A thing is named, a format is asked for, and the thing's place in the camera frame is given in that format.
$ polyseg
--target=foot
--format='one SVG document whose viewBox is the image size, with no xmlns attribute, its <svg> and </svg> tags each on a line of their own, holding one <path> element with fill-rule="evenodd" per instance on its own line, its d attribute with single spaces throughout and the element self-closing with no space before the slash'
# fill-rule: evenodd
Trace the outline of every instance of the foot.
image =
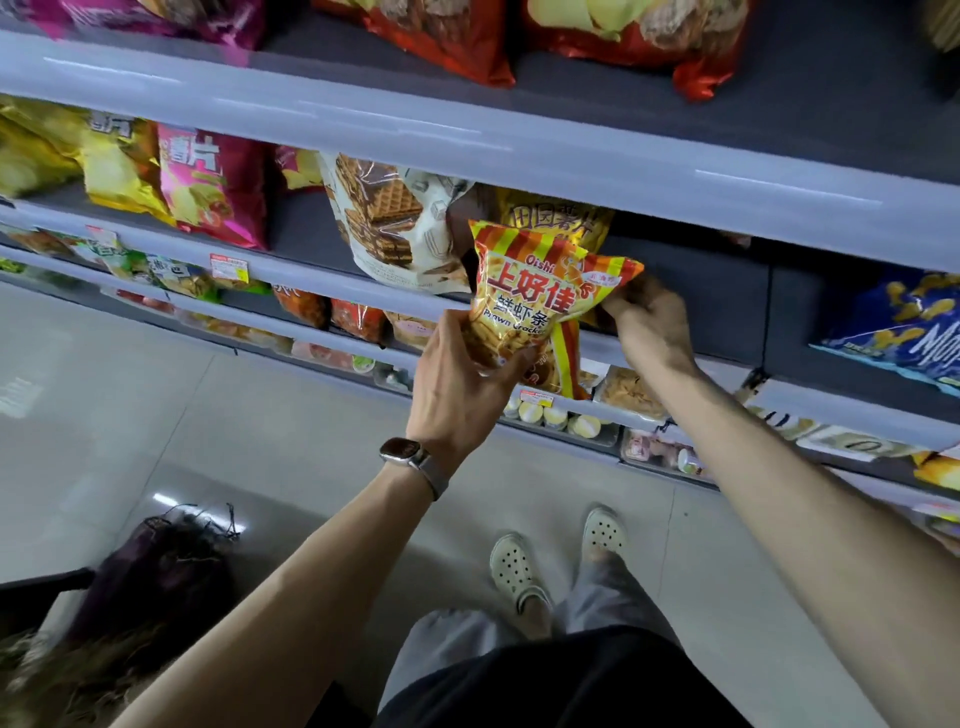
<svg viewBox="0 0 960 728">
<path fill-rule="evenodd" d="M 584 523 L 583 558 L 589 561 L 615 553 L 621 558 L 627 551 L 627 531 L 617 515 L 607 506 L 598 505 L 587 514 Z"/>
<path fill-rule="evenodd" d="M 540 570 L 519 534 L 507 534 L 493 545 L 490 574 L 496 588 L 510 599 L 518 615 L 523 614 L 523 603 L 530 597 L 550 607 L 550 596 L 543 587 Z"/>
</svg>

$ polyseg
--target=smartwatch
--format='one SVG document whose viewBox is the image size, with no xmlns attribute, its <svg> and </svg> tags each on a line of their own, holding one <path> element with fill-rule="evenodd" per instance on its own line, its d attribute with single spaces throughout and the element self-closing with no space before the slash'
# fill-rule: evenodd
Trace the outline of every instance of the smartwatch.
<svg viewBox="0 0 960 728">
<path fill-rule="evenodd" d="M 409 465 L 423 473 L 423 477 L 430 485 L 430 490 L 433 491 L 434 500 L 442 496 L 446 486 L 450 484 L 440 464 L 416 440 L 393 437 L 380 447 L 380 457 L 388 463 Z"/>
</svg>

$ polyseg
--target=red snack bag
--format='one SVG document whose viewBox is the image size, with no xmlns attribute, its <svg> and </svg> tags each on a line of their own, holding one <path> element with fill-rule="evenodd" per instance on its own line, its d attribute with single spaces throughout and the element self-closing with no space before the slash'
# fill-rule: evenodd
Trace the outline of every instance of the red snack bag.
<svg viewBox="0 0 960 728">
<path fill-rule="evenodd" d="M 371 33 L 478 84 L 516 82 L 503 44 L 506 0 L 312 0 L 318 10 L 360 22 Z"/>
<path fill-rule="evenodd" d="M 330 321 L 334 326 L 374 344 L 384 343 L 387 317 L 379 308 L 339 299 L 330 299 L 330 304 L 333 308 Z"/>
<path fill-rule="evenodd" d="M 267 250 L 264 144 L 166 124 L 156 129 L 160 190 L 177 227 L 241 248 Z"/>
<path fill-rule="evenodd" d="M 523 0 L 537 48 L 645 68 L 674 66 L 690 101 L 713 97 L 732 74 L 754 0 Z"/>
</svg>

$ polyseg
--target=trouser leg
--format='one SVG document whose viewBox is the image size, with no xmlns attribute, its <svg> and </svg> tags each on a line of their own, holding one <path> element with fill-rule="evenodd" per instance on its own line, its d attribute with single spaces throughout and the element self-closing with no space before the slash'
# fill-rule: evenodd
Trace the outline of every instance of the trouser leg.
<svg viewBox="0 0 960 728">
<path fill-rule="evenodd" d="M 380 707 L 421 677 L 525 639 L 511 624 L 486 612 L 441 609 L 414 624 L 396 656 Z"/>
<path fill-rule="evenodd" d="M 573 589 L 554 614 L 567 634 L 627 625 L 648 629 L 681 646 L 660 607 L 612 551 L 603 550 L 596 558 L 582 561 Z"/>
</svg>

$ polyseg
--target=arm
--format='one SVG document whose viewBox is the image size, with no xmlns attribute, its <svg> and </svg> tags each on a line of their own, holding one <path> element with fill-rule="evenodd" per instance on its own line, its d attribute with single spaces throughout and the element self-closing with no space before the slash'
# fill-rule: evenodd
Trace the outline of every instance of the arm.
<svg viewBox="0 0 960 728">
<path fill-rule="evenodd" d="M 648 279 L 605 307 L 624 353 L 892 726 L 956 725 L 960 564 L 806 460 L 697 368 L 684 302 Z"/>
<path fill-rule="evenodd" d="M 487 439 L 530 358 L 480 377 L 460 333 L 466 314 L 447 311 L 420 358 L 406 431 L 451 475 Z M 302 728 L 432 502 L 420 473 L 385 465 L 114 726 Z"/>
</svg>

